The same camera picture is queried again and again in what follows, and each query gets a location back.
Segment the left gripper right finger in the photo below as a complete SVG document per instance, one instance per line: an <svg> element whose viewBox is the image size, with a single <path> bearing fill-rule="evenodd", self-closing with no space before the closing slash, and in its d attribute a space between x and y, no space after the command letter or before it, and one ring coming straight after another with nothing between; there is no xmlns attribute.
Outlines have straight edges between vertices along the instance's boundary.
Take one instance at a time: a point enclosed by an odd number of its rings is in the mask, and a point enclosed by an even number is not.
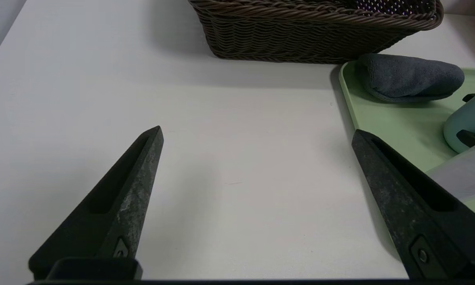
<svg viewBox="0 0 475 285"><path fill-rule="evenodd" d="M475 212L379 137L352 148L411 279L475 279Z"/></svg>

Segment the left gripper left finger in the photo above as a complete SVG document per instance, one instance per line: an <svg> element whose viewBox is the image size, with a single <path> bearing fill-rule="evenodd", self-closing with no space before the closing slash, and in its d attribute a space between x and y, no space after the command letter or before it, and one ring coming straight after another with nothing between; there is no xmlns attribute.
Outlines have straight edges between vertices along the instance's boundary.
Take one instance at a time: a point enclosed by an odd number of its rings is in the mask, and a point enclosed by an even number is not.
<svg viewBox="0 0 475 285"><path fill-rule="evenodd" d="M139 241L164 143L143 132L30 257L34 279L141 279Z"/></svg>

